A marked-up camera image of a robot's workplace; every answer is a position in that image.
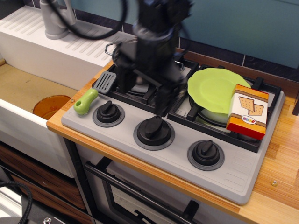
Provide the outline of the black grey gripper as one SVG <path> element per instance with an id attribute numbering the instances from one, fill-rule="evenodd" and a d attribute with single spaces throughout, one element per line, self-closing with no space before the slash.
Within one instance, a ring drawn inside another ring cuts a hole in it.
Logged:
<path id="1" fill-rule="evenodd" d="M 127 93 L 140 75 L 158 87 L 155 114 L 162 115 L 180 96 L 180 87 L 186 83 L 175 64 L 177 32 L 158 38 L 137 37 L 116 45 L 112 59 L 116 66 L 120 93 Z"/>

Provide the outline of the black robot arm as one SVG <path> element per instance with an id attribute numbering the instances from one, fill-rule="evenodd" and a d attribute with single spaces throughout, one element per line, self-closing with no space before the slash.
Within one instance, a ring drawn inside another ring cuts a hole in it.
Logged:
<path id="1" fill-rule="evenodd" d="M 176 40 L 189 17 L 189 0 L 140 0 L 138 20 L 133 25 L 136 36 L 118 43 L 113 52 L 117 83 L 121 93 L 131 90 L 137 77 L 153 84 L 157 90 L 155 114 L 162 115 L 177 98 L 186 81 L 175 63 Z"/>

